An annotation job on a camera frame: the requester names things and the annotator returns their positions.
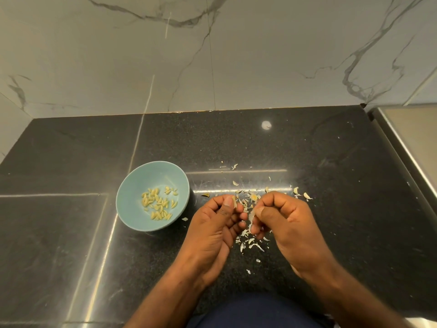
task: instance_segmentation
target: hand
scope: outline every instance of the hand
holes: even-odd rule
[[[211,285],[236,237],[246,228],[245,220],[243,205],[234,209],[231,195],[212,198],[194,214],[176,261],[191,264],[199,273],[201,285]]]
[[[272,191],[258,200],[254,210],[251,233],[262,239],[272,230],[279,250],[299,277],[308,279],[335,265],[307,203]]]

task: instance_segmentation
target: kitchen counter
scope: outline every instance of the kitchen counter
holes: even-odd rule
[[[115,195],[153,160],[187,173],[189,220],[141,233]],[[33,120],[0,165],[0,321],[121,325],[177,255],[202,193],[266,186],[309,193],[346,269],[402,315],[437,318],[436,233],[367,115],[342,106]],[[323,313],[268,238],[265,252],[232,249],[196,313],[252,291]]]

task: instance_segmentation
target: forearm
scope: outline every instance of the forearm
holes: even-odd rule
[[[305,279],[342,328],[410,327],[338,263]]]
[[[175,262],[126,323],[125,328],[182,327],[202,292],[203,287],[198,282],[196,271],[186,262]]]

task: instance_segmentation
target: person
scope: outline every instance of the person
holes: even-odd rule
[[[269,192],[254,207],[251,233],[262,239],[272,230],[292,270],[306,281],[342,328],[410,327],[335,259],[307,203]],[[219,276],[247,213],[231,195],[212,198],[191,220],[174,263],[158,281],[125,328],[321,327],[304,311],[272,297],[244,295],[189,322],[197,302]]]

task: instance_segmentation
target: person's left arm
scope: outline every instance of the person's left arm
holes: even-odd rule
[[[215,197],[193,216],[174,261],[125,328],[180,328],[203,291],[219,276],[235,238],[246,228],[247,213],[231,195]]]

